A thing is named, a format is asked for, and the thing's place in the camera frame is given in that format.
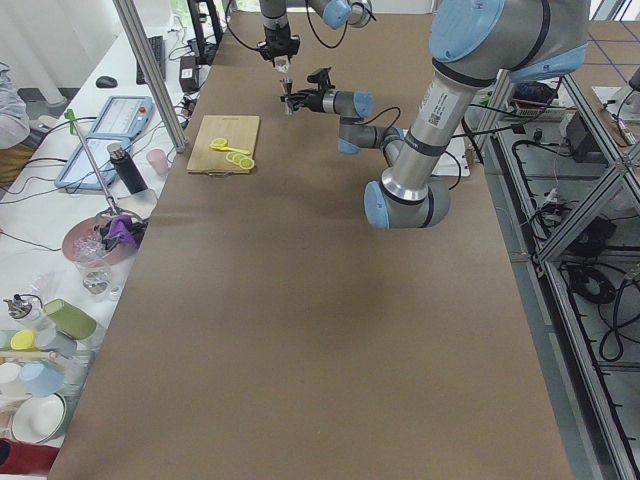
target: white bowl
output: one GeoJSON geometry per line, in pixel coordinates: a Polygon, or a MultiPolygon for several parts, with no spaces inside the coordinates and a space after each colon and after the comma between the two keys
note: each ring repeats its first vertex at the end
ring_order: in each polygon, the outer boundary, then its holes
{"type": "Polygon", "coordinates": [[[11,434],[21,442],[43,443],[62,433],[67,405],[60,395],[32,397],[13,416],[11,434]]]}

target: black mouse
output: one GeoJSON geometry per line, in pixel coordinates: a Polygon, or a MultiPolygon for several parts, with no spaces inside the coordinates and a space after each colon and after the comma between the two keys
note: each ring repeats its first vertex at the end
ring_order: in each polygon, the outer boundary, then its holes
{"type": "Polygon", "coordinates": [[[115,88],[118,86],[118,81],[113,77],[103,75],[96,80],[96,87],[98,88],[115,88]]]}

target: gray shirt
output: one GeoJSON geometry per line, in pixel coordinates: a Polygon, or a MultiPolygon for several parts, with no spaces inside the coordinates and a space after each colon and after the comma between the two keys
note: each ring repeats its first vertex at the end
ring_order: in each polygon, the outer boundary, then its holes
{"type": "Polygon", "coordinates": [[[0,62],[0,149],[11,148],[29,135],[26,105],[7,72],[9,66],[0,62]]]}

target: power adapter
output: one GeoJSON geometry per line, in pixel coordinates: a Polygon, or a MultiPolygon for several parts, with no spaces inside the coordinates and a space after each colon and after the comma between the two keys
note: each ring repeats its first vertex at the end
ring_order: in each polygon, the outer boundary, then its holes
{"type": "Polygon", "coordinates": [[[184,93],[200,90],[199,83],[200,66],[196,63],[196,57],[180,57],[180,88],[184,93]]]}

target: red cup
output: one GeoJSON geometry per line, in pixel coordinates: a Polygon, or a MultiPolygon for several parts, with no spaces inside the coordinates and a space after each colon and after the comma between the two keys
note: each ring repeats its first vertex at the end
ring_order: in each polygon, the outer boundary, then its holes
{"type": "Polygon", "coordinates": [[[0,473],[47,475],[59,448],[0,438],[0,473]]]}

